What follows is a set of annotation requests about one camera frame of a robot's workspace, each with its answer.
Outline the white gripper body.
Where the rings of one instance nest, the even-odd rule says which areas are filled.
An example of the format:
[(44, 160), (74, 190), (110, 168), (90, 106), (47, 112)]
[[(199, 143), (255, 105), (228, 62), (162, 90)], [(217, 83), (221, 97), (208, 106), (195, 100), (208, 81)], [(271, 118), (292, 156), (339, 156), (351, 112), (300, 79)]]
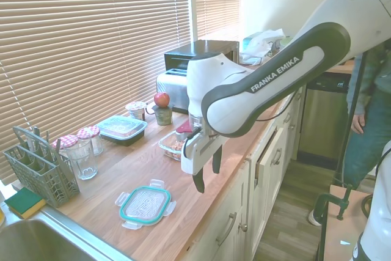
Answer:
[(188, 139), (181, 150), (181, 170), (187, 174), (196, 174), (210, 160), (215, 151), (224, 145), (224, 137), (198, 133)]

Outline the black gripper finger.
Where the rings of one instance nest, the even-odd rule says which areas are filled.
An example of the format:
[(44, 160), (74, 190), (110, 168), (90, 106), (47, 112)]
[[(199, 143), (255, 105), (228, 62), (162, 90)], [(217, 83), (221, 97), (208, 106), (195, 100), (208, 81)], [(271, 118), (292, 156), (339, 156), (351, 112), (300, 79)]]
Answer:
[(195, 175), (192, 176), (193, 182), (198, 192), (204, 193), (205, 183), (203, 181), (203, 168), (198, 171)]
[(213, 154), (212, 168), (215, 174), (220, 173), (221, 167), (221, 158), (222, 158), (222, 146), (220, 146), (215, 153)]

